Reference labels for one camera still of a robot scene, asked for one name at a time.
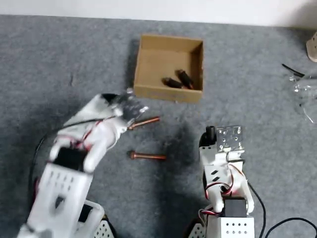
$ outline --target brass screw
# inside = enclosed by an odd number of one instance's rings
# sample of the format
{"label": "brass screw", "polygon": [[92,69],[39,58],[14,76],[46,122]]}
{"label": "brass screw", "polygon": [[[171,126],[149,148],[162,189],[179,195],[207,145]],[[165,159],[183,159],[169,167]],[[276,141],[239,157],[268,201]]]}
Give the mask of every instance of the brass screw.
{"label": "brass screw", "polygon": [[134,159],[155,159],[155,160],[166,160],[165,155],[152,155],[152,154],[143,154],[137,153],[135,151],[130,151],[130,158]]}
{"label": "brass screw", "polygon": [[159,117],[153,117],[153,118],[137,121],[137,122],[133,123],[131,126],[129,126],[128,130],[133,130],[135,127],[159,121],[159,119],[160,119]]}

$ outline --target bolt head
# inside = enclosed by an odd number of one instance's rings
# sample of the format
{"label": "bolt head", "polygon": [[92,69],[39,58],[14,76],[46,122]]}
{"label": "bolt head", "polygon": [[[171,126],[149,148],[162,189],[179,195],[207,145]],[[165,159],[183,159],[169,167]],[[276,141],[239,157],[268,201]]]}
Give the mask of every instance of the bolt head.
{"label": "bolt head", "polygon": [[130,158],[131,160],[134,160],[135,159],[135,151],[130,151]]}

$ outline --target brown cardboard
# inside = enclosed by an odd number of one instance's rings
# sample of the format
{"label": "brown cardboard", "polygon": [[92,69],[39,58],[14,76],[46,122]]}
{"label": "brown cardboard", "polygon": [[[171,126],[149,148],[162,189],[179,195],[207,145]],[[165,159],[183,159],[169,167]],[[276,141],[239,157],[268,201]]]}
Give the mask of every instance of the brown cardboard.
{"label": "brown cardboard", "polygon": [[[184,37],[142,35],[134,78],[138,97],[195,103],[203,93],[203,41]],[[194,81],[194,90],[165,86],[162,79],[179,81],[182,69]]]}

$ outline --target red wire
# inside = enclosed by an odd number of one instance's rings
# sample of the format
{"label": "red wire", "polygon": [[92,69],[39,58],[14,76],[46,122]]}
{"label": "red wire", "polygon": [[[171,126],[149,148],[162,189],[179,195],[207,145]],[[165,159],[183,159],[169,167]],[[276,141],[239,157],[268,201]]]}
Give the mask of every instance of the red wire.
{"label": "red wire", "polygon": [[227,186],[227,187],[228,187],[227,191],[222,192],[222,194],[224,194],[224,195],[227,195],[227,194],[229,194],[229,193],[231,192],[231,190],[232,190],[232,188],[233,188],[234,177],[233,177],[233,174],[232,174],[232,171],[231,171],[231,170],[230,170],[230,173],[231,173],[232,184],[231,184],[231,185],[228,185],[228,184],[225,183],[225,182],[214,182],[214,183],[211,183],[211,184],[207,185],[207,186],[206,186],[206,189],[205,189],[205,197],[206,197],[206,199],[209,198],[208,193],[207,193],[208,188],[210,188],[210,187],[212,187],[212,186],[214,186],[214,185],[222,184],[222,185],[224,185],[224,186]]}

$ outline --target white plastic part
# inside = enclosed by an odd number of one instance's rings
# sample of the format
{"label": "white plastic part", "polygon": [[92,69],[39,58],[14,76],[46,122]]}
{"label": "white plastic part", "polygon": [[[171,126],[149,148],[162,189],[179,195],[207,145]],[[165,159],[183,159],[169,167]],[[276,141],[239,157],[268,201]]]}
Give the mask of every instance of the white plastic part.
{"label": "white plastic part", "polygon": [[97,227],[94,238],[114,238],[109,223],[107,221],[101,221]]}
{"label": "white plastic part", "polygon": [[205,238],[206,228],[202,224],[196,223],[190,232],[188,238]]}
{"label": "white plastic part", "polygon": [[47,232],[51,238],[73,237],[92,178],[86,173],[47,164],[27,226],[38,236]]}
{"label": "white plastic part", "polygon": [[208,218],[206,238],[254,238],[254,218]]}
{"label": "white plastic part", "polygon": [[317,62],[317,32],[313,35],[313,37],[307,41],[307,54],[309,59],[314,62]]}
{"label": "white plastic part", "polygon": [[70,147],[81,143],[82,149],[89,149],[84,161],[84,171],[92,173],[108,149],[112,148],[120,135],[127,130],[127,123],[114,117],[113,111],[102,95],[96,95],[86,106],[64,125],[70,125],[90,119],[103,119],[102,122],[89,122],[68,127],[57,133],[55,144],[50,152],[50,161],[54,161],[61,147]]}
{"label": "white plastic part", "polygon": [[96,230],[100,228],[100,221],[105,214],[101,205],[88,200],[85,201],[85,204],[92,207],[92,210],[85,223],[78,222],[74,238],[93,238]]}
{"label": "white plastic part", "polygon": [[[230,186],[233,182],[231,190],[233,196],[244,197],[247,201],[247,212],[251,213],[254,209],[254,201],[248,182],[245,176],[240,173],[243,162],[227,162],[227,160],[240,159],[242,153],[244,153],[244,150],[218,153],[215,145],[199,148],[200,162],[205,172],[207,185],[221,182]],[[215,212],[221,212],[224,207],[221,196],[222,186],[222,184],[216,184],[207,189],[208,199]]]}

